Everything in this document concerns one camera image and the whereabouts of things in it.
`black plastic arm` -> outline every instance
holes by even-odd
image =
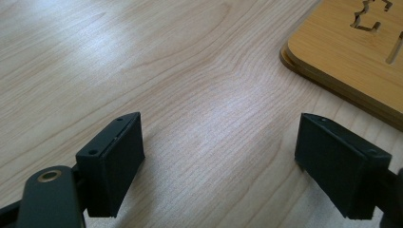
[[[388,169],[389,153],[332,120],[303,113],[295,156],[344,217],[371,219],[377,206],[403,225],[403,173]]]
[[[85,227],[91,217],[116,217],[144,160],[140,113],[112,121],[76,155],[73,168],[32,175],[20,201],[0,209],[0,227]]]

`wood grain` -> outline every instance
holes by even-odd
[[[287,42],[301,74],[403,129],[403,3],[324,0]]]
[[[278,50],[316,0],[0,3],[0,206],[140,111],[146,159],[117,218],[88,227],[377,227],[296,166],[301,112],[393,154],[402,132],[297,76]]]

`cut-out shape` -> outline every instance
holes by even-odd
[[[403,31],[400,32],[400,36],[397,38],[396,44],[394,44],[391,54],[386,59],[386,63],[392,64],[396,60],[397,54],[399,53],[402,46],[403,46]]]
[[[391,9],[391,7],[393,6],[393,3],[388,0],[382,0],[382,2],[386,3],[384,11],[389,11]]]
[[[363,1],[362,4],[364,5],[364,9],[362,11],[358,11],[355,12],[355,21],[350,25],[351,27],[353,27],[354,29],[360,29],[360,30],[365,30],[365,31],[370,31],[370,32],[376,32],[379,30],[380,28],[380,22],[375,22],[374,25],[370,28],[370,27],[364,27],[364,26],[360,26],[361,23],[361,16],[366,14],[369,10],[370,10],[370,4],[374,2],[374,0],[369,0],[369,1]],[[385,11],[386,9],[389,10],[389,8],[391,7],[392,3],[387,1],[388,3],[390,3],[388,5],[387,3],[387,7],[385,7]]]

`black plastic part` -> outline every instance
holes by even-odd
[[[385,174],[377,180],[375,203],[385,214],[391,222],[396,225],[403,226],[403,177],[401,171],[399,176],[391,171],[385,172]]]
[[[344,217],[371,219],[377,180],[392,156],[329,119],[303,113],[296,161]]]
[[[117,118],[76,155],[91,217],[116,217],[144,160],[140,113]]]
[[[27,180],[16,227],[85,227],[69,167],[46,168]]]
[[[86,210],[86,205],[88,204],[87,199],[89,198],[88,191],[86,189],[86,180],[81,176],[77,164],[75,164],[71,170],[73,172],[74,181],[77,187],[76,190],[78,201],[80,202],[80,210],[84,212]]]
[[[20,202],[21,201],[16,201],[0,209],[0,227],[15,227],[15,223],[18,217],[18,211],[20,209]]]

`black plastic block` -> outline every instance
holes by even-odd
[[[295,156],[344,217],[372,218],[374,182],[390,154],[332,120],[303,113]]]
[[[76,160],[86,180],[91,217],[116,217],[144,160],[139,112],[117,118],[81,149]]]
[[[16,227],[85,227],[79,204],[71,169],[46,168],[27,180]]]

